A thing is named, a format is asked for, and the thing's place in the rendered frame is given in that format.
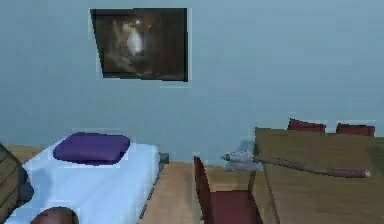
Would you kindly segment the dark red chair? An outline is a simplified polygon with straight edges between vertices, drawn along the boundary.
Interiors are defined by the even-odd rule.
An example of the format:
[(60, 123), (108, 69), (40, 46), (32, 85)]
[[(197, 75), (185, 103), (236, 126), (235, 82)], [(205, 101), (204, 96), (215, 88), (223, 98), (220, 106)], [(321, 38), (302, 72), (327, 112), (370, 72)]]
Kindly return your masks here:
[(336, 128), (338, 134), (349, 134), (358, 136), (371, 136), (375, 135), (375, 127), (369, 125), (351, 125), (339, 123)]
[(288, 122), (288, 130), (296, 130), (296, 131), (312, 131), (318, 133), (324, 133), (326, 126), (324, 124), (317, 124), (311, 122), (305, 122), (297, 119), (289, 119)]
[(210, 190), (204, 164), (194, 157), (195, 186), (203, 224), (263, 224), (249, 190)]

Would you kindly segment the purple pillow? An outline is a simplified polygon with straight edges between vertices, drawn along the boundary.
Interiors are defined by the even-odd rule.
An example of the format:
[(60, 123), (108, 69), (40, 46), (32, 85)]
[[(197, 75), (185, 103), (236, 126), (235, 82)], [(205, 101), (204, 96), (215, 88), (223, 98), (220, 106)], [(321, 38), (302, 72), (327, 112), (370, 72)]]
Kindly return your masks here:
[(77, 132), (53, 150), (56, 160), (85, 165), (113, 165), (128, 151), (130, 139), (124, 135)]

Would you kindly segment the grey headed axe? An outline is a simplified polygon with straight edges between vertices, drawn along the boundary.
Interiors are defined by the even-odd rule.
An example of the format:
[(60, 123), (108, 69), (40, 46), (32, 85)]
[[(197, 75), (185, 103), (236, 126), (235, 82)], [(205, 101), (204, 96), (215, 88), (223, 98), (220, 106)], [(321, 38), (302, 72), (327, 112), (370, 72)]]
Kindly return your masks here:
[(255, 171), (260, 165), (276, 165), (297, 171), (308, 172), (312, 174), (327, 175), (343, 178), (369, 178), (371, 173), (367, 169), (341, 169), (341, 168), (321, 168), (303, 164), (301, 162), (288, 160), (284, 158), (265, 157), (253, 155), (247, 149), (230, 152), (222, 156), (227, 161), (225, 167), (227, 171)]

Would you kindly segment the light blue bed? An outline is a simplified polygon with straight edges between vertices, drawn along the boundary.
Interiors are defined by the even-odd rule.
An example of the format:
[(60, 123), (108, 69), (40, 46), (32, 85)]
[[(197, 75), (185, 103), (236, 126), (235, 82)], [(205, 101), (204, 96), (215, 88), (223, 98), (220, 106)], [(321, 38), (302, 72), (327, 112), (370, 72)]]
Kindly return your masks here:
[(130, 141), (128, 151), (113, 165), (56, 160), (53, 150), (66, 138), (23, 164), (34, 194), (5, 224), (30, 224), (52, 207), (72, 209), (79, 224), (137, 224), (168, 155), (155, 145)]

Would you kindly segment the brown wooden table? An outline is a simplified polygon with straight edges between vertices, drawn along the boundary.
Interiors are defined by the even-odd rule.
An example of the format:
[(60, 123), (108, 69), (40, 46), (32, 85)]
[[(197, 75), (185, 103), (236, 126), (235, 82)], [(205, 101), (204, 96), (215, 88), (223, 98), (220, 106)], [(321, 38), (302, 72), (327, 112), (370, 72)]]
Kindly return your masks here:
[(257, 128), (255, 147), (265, 157), (370, 172), (342, 178), (265, 164), (253, 188), (263, 224), (384, 224), (384, 137)]

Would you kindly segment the brown round ball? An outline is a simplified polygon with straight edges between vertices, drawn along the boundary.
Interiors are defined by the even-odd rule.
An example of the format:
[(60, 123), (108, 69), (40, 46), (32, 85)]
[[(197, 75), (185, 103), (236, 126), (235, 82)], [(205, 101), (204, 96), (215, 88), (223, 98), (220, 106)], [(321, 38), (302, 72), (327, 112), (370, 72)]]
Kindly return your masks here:
[(52, 207), (39, 213), (30, 224), (79, 224), (79, 218), (70, 208)]

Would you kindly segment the olive green striped object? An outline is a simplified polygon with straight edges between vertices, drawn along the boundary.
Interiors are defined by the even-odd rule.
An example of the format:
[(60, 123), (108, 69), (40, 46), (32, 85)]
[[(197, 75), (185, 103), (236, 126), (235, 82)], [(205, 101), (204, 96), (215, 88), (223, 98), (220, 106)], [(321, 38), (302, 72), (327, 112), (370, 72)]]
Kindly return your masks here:
[(5, 224), (13, 211), (28, 203), (33, 194), (22, 163), (0, 143), (0, 224)]

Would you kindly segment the dark framed wall picture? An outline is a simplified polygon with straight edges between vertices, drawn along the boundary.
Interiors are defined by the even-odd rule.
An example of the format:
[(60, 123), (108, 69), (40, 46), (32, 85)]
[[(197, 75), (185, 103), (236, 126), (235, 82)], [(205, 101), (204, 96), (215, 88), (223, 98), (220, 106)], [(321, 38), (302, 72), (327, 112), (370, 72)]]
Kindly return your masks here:
[(92, 8), (102, 76), (160, 81), (188, 80), (188, 10)]

